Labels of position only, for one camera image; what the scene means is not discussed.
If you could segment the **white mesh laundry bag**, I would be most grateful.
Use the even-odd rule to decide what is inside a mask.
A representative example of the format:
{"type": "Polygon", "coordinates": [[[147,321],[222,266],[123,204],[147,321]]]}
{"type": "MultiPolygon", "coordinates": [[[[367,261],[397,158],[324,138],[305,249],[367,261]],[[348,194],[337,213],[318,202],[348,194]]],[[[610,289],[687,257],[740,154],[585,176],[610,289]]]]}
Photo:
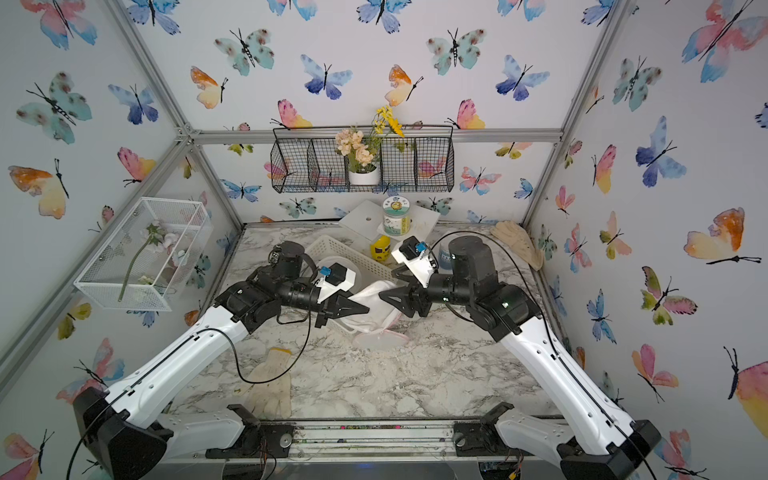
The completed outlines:
{"type": "Polygon", "coordinates": [[[379,294],[393,289],[396,284],[378,280],[351,297],[351,300],[369,308],[365,314],[356,314],[338,319],[348,331],[354,332],[356,348],[369,351],[384,351],[405,346],[409,338],[392,330],[402,313],[383,301],[379,294]]]}

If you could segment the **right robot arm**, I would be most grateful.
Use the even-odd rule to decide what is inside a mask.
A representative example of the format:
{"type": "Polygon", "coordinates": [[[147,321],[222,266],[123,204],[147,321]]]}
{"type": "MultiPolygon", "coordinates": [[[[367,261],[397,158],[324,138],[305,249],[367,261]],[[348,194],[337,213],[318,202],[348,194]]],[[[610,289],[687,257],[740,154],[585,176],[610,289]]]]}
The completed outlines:
{"type": "Polygon", "coordinates": [[[491,248],[479,237],[449,244],[452,270],[438,271],[425,243],[411,236],[392,251],[401,287],[380,298],[405,316],[435,304],[462,306],[471,322],[511,352],[545,390],[565,422],[500,406],[489,415],[491,437],[560,468],[568,479],[629,479],[647,463],[661,435],[635,420],[591,380],[555,337],[544,310],[522,288],[502,281],[491,248]]]}

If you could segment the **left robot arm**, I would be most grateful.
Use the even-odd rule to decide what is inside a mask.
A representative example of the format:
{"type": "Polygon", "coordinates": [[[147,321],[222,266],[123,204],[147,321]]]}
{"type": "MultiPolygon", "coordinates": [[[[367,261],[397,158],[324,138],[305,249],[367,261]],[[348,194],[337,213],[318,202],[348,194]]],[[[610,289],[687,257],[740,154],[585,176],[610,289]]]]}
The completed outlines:
{"type": "Polygon", "coordinates": [[[267,265],[221,293],[188,332],[144,366],[104,391],[80,393],[73,402],[78,445],[112,479],[140,479],[164,459],[209,450],[261,456],[260,422],[241,405],[182,419],[163,410],[223,352],[285,307],[309,313],[317,327],[368,313],[351,298],[355,280],[355,271],[339,263],[316,267],[298,243],[279,244],[267,265]]]}

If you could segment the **white plastic basket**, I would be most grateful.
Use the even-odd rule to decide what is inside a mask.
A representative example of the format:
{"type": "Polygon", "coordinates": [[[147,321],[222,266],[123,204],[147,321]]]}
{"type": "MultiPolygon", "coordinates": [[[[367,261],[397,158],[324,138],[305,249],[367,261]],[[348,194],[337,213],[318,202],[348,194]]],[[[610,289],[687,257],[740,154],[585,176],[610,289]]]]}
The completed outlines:
{"type": "MultiPolygon", "coordinates": [[[[356,279],[355,285],[351,289],[353,294],[357,294],[376,281],[395,282],[388,267],[328,235],[319,236],[306,248],[306,253],[318,267],[330,266],[338,262],[344,264],[350,270],[354,270],[356,272],[356,279]]],[[[382,317],[379,320],[366,320],[361,323],[356,320],[334,319],[332,324],[349,335],[368,334],[393,327],[400,319],[400,316],[401,314],[398,311],[393,311],[387,317],[382,317]]]]}

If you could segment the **white tiered shelf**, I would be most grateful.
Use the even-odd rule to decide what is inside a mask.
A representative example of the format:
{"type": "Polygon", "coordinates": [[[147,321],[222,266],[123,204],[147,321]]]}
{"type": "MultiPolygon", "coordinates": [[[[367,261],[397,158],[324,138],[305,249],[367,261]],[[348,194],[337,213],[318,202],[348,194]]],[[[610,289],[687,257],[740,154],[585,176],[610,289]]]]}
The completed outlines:
{"type": "MultiPolygon", "coordinates": [[[[409,214],[410,229],[405,235],[392,236],[395,243],[409,236],[415,236],[419,241],[426,241],[440,218],[438,212],[419,206],[412,206],[409,214]]],[[[382,207],[366,200],[345,215],[339,221],[339,226],[345,229],[352,239],[352,247],[367,254],[370,245],[385,234],[383,219],[382,207]]]]}

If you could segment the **green label jar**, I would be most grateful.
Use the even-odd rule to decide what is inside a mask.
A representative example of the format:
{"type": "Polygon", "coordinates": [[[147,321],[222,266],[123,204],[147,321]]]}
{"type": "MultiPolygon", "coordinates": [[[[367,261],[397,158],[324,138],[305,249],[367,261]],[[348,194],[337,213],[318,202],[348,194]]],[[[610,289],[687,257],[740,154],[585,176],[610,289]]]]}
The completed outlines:
{"type": "Polygon", "coordinates": [[[410,201],[403,196],[390,196],[382,203],[382,227],[387,236],[403,236],[410,230],[410,201]]]}

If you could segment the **white flower pot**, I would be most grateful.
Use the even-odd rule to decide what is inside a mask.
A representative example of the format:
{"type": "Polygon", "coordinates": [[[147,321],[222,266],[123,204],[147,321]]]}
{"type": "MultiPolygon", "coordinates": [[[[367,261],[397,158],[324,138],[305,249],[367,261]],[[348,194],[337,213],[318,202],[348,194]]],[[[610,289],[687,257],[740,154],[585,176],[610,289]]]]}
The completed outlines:
{"type": "Polygon", "coordinates": [[[375,164],[369,164],[365,171],[349,171],[348,177],[351,186],[369,187],[381,182],[381,172],[375,164]]]}

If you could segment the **artificial flower bouquet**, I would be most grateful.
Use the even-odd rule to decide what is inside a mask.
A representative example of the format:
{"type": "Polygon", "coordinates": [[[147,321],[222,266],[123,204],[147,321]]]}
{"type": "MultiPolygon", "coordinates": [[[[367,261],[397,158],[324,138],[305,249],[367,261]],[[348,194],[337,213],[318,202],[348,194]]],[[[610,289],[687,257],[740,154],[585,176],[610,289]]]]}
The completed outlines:
{"type": "Polygon", "coordinates": [[[379,108],[368,129],[350,127],[335,135],[336,153],[341,155],[348,171],[365,171],[369,164],[378,167],[384,141],[389,137],[404,138],[404,127],[394,115],[393,108],[379,108]]]}

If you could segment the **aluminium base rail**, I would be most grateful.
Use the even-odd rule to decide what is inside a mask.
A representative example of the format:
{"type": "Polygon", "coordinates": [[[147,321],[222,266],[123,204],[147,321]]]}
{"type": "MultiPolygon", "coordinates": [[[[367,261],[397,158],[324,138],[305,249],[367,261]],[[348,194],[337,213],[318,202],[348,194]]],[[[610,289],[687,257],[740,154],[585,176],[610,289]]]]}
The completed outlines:
{"type": "Polygon", "coordinates": [[[163,459],[181,462],[379,463],[511,462],[527,459],[490,437],[479,418],[282,420],[248,425],[232,447],[203,446],[163,459]]]}

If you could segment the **white mesh wall box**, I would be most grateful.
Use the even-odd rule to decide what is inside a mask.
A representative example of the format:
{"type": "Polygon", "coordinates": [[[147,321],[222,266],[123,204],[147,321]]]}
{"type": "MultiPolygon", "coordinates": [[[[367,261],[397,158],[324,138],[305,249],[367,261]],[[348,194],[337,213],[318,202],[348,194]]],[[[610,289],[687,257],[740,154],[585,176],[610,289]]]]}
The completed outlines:
{"type": "Polygon", "coordinates": [[[141,198],[74,280],[104,309],[170,311],[186,287],[206,286],[213,232],[201,201],[141,198]]]}

